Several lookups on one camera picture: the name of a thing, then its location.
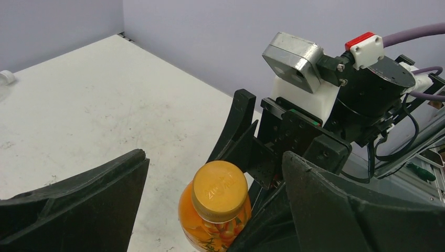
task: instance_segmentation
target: gray wall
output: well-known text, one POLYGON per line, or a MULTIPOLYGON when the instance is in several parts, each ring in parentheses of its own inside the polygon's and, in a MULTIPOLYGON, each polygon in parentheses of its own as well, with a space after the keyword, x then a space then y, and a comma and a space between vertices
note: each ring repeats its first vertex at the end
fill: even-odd
POLYGON ((16 72, 123 32, 122 0, 0 2, 0 70, 16 72))
MULTIPOLYGON (((277 32, 314 41, 337 56, 344 43, 373 31, 388 35, 445 21, 444 0, 124 0, 125 34, 144 49, 230 95, 271 92, 261 54, 277 32)), ((445 66, 445 36, 388 48, 418 67, 445 66)))

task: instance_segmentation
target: white object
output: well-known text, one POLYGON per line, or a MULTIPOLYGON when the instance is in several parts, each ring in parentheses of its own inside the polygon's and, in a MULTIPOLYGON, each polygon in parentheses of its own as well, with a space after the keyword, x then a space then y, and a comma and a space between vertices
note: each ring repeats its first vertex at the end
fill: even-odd
POLYGON ((0 85, 8 85, 15 81, 15 76, 12 72, 8 70, 3 70, 0 72, 0 85))
POLYGON ((283 97, 301 109, 320 118, 324 125, 331 115, 340 88, 324 80, 320 80, 320 82, 320 87, 315 93, 308 93, 275 76, 270 98, 275 100, 277 97, 283 97))
POLYGON ((8 70, 0 72, 0 102, 6 99, 11 92, 11 86, 9 84, 15 81, 15 76, 8 70))
POLYGON ((354 44, 350 51, 355 59, 353 67, 357 70, 372 66, 385 56, 382 37, 377 35, 354 44))
POLYGON ((151 161, 128 252, 194 251, 177 204, 221 134, 230 96, 117 35, 15 76, 20 85, 0 103, 1 199, 141 148, 151 161))
MULTIPOLYGON (((419 75, 413 75, 412 72, 415 70, 419 70, 417 67, 415 66, 410 66, 408 64, 406 64, 405 62, 400 62, 399 63, 401 66, 403 66, 405 69, 407 69, 409 71, 409 73, 414 77, 416 84, 414 87, 409 88, 407 90, 405 90, 404 93, 411 93, 413 91, 416 92, 420 92, 423 93, 425 92, 429 87, 432 86, 432 80, 428 77, 428 73, 421 73, 419 75)), ((413 96, 408 96, 407 98, 407 102, 412 102, 414 101, 416 98, 413 96)))

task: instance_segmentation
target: orange liquid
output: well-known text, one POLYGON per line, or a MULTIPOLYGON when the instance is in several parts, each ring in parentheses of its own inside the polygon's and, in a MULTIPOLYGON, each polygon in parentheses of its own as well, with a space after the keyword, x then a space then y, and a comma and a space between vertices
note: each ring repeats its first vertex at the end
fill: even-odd
POLYGON ((179 222, 188 241, 199 251, 225 252, 252 216, 250 199, 234 219, 225 223, 210 223, 202 219, 192 204, 192 184, 183 191, 179 199, 179 222))

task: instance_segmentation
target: white cable connector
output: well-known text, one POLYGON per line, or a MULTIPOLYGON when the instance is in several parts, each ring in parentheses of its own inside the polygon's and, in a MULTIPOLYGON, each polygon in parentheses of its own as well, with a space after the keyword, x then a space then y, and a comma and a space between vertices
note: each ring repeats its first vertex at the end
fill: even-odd
POLYGON ((345 49, 354 56, 356 70, 370 67, 385 56, 382 37, 370 32, 347 42, 345 49))
MULTIPOLYGON (((413 75, 413 74, 412 74, 413 71, 415 71, 415 70, 419 70, 417 67, 415 67, 415 66, 410 66, 410 65, 406 64, 405 62, 400 62, 399 64, 400 64, 402 67, 404 67, 406 70, 408 70, 409 73, 410 73, 411 75, 413 75)), ((414 77, 414 80, 416 81, 416 84, 414 85, 414 87, 411 87, 411 88, 406 89, 406 90, 402 93, 402 95, 403 95, 403 94, 411 93, 411 92, 413 92, 413 91, 423 93, 423 92, 427 91, 427 89, 428 89, 429 87, 432 86, 432 80, 430 79, 430 77, 428 76, 427 73, 421 73, 421 74, 419 74, 419 75, 413 75, 413 77, 414 77)), ((406 102, 407 102, 407 103, 410 103, 410 102, 414 101, 415 99, 416 99, 416 97, 409 96, 409 97, 407 98, 406 102)))

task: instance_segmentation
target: screw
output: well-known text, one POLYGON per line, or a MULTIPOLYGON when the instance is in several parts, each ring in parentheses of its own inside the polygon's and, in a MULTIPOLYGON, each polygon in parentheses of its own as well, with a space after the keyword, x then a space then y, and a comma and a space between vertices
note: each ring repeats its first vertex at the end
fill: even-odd
POLYGON ((342 85, 342 87, 346 86, 347 84, 347 79, 340 79, 340 85, 342 85))
POLYGON ((338 64, 337 65, 337 71, 343 72, 343 70, 345 70, 345 65, 344 64, 338 64))

